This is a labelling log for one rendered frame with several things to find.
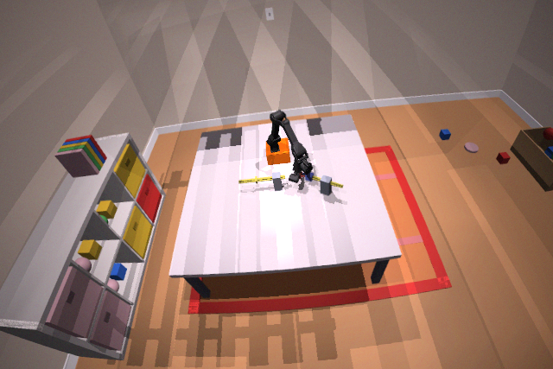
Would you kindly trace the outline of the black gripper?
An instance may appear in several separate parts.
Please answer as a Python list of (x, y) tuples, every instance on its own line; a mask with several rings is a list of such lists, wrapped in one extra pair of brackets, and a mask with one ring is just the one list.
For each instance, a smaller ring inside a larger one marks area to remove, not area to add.
[(294, 167), (293, 167), (292, 170), (294, 171), (294, 174), (291, 173), (291, 174), (289, 175), (289, 181), (298, 183), (298, 182), (299, 182), (299, 179), (300, 179), (300, 177), (301, 177), (300, 174), (299, 174), (299, 173), (301, 173), (301, 171), (300, 171), (301, 168), (300, 168), (299, 166), (295, 165), (294, 163), (293, 163), (293, 166), (294, 166)]

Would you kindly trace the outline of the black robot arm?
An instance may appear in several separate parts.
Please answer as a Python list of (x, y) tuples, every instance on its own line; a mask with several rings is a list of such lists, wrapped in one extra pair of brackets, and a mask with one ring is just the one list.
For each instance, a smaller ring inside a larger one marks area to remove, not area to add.
[[(286, 118), (283, 120), (283, 118)], [(291, 144), (292, 155), (295, 158), (294, 164), (301, 168), (300, 171), (306, 175), (313, 170), (312, 163), (308, 162), (308, 152), (301, 143), (298, 142), (295, 132), (293, 131), (290, 121), (287, 119), (284, 111), (274, 111), (270, 114), (272, 121), (271, 134), (268, 136), (266, 143), (270, 146), (270, 153), (280, 151), (278, 143), (281, 142), (279, 135), (280, 126), (283, 128), (289, 142)], [(305, 156), (303, 156), (305, 155)]]

